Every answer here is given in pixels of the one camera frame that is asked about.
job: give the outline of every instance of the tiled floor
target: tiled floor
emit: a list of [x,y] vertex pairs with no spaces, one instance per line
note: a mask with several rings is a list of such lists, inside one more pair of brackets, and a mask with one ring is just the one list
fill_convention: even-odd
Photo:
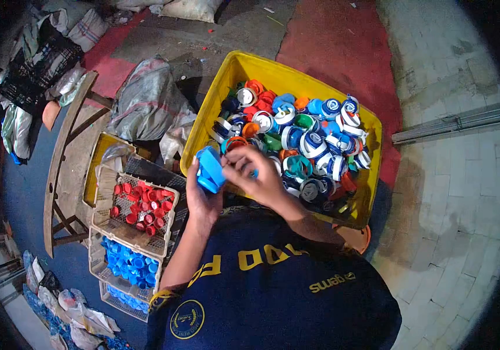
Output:
[[455,348],[500,276],[500,129],[401,147],[373,257],[398,300],[394,349]]

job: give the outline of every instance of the yellow plastic tub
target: yellow plastic tub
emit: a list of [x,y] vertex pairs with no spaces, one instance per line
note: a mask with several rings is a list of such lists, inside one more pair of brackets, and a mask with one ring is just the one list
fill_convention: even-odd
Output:
[[[188,168],[196,152],[205,147],[210,139],[208,130],[213,126],[213,121],[221,112],[221,102],[239,81],[257,79],[267,90],[273,90],[276,94],[290,93],[296,98],[307,96],[310,99],[317,98],[325,100],[335,98],[343,101],[347,95],[337,91],[335,88],[299,72],[281,63],[249,54],[242,51],[229,53],[218,70],[209,92],[203,101],[203,105],[197,115],[190,137],[184,149],[180,168],[187,175]],[[378,173],[381,161],[382,124],[373,112],[360,107],[361,128],[369,135],[366,144],[369,148],[369,156],[372,159],[370,170],[360,170],[357,183],[357,193],[350,200],[353,208],[351,215],[346,220],[328,217],[314,213],[321,220],[347,226],[350,228],[363,228],[367,225],[378,184]],[[247,196],[242,190],[233,188],[233,192]]]

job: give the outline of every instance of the fabric cloth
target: fabric cloth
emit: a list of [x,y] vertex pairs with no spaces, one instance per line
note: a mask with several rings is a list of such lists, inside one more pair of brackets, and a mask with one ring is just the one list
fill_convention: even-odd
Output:
[[363,258],[302,238],[267,209],[230,211],[190,283],[153,298],[147,349],[390,349],[400,325]]

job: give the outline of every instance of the red painted floor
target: red painted floor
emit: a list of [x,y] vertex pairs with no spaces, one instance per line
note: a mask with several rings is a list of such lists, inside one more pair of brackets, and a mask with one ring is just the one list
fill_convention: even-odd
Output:
[[401,129],[401,108],[390,68],[392,54],[374,1],[301,0],[276,61],[358,98],[383,128],[380,179],[394,187],[400,161],[392,134]]

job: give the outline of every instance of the plastic crate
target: plastic crate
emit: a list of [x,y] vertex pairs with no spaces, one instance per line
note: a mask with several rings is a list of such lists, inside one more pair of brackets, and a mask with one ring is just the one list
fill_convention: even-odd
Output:
[[110,304],[121,312],[128,314],[129,316],[133,316],[138,320],[141,320],[147,323],[148,314],[142,312],[141,310],[133,309],[131,306],[124,304],[120,299],[112,296],[108,292],[108,284],[103,281],[98,281],[100,287],[100,299],[104,301],[106,304]]
[[25,59],[22,49],[8,64],[0,94],[33,116],[42,115],[47,101],[44,92],[83,57],[81,46],[58,32],[50,21],[39,31],[39,47]]
[[[266,89],[273,90],[277,94],[288,92],[296,97],[308,96],[311,99],[320,100],[335,98],[342,101],[347,98],[346,94],[335,88],[281,63],[242,51],[230,52],[213,79],[185,145],[180,161],[180,168],[184,175],[188,173],[193,156],[209,141],[208,130],[211,129],[221,112],[221,102],[228,95],[229,88],[233,88],[240,81],[250,79],[259,80]],[[345,220],[314,213],[321,220],[358,229],[365,227],[369,221],[382,157],[382,124],[374,113],[363,105],[361,105],[360,115],[361,128],[369,133],[366,145],[372,161],[370,170],[359,172],[356,180],[357,193],[353,197],[355,204],[353,211]],[[235,188],[233,192],[248,197],[238,188]]]
[[85,189],[83,190],[83,203],[91,208],[94,208],[94,196],[97,192],[97,176],[94,173],[94,170],[97,165],[100,164],[102,156],[108,147],[117,142],[129,145],[132,152],[135,152],[145,159],[149,159],[151,157],[151,152],[148,150],[135,147],[133,144],[130,144],[117,136],[101,132],[98,136],[96,144],[94,144],[94,147],[92,148],[92,153],[90,154],[89,169],[86,172]]
[[[135,249],[135,251],[149,258],[162,259],[166,257],[168,242],[170,240],[170,228],[174,222],[174,210],[180,196],[178,191],[172,188],[156,186],[144,181],[148,186],[166,189],[174,193],[172,210],[162,218],[164,226],[159,228],[154,236],[149,236],[144,231],[138,231],[126,222],[126,216],[131,213],[129,207],[133,205],[133,202],[114,195],[114,186],[116,184],[129,183],[135,187],[139,181],[141,180],[138,178],[112,170],[104,164],[100,165],[98,187],[94,202],[95,208],[92,213],[92,226],[111,240]],[[116,218],[110,216],[110,209],[113,206],[120,208],[120,215]]]
[[99,280],[110,284],[112,287],[121,290],[127,295],[139,300],[149,302],[154,293],[159,290],[160,274],[162,273],[162,259],[155,259],[159,262],[159,269],[155,273],[156,284],[154,288],[141,289],[121,276],[114,276],[108,268],[108,262],[104,259],[106,249],[100,245],[103,235],[92,226],[89,228],[89,271]]

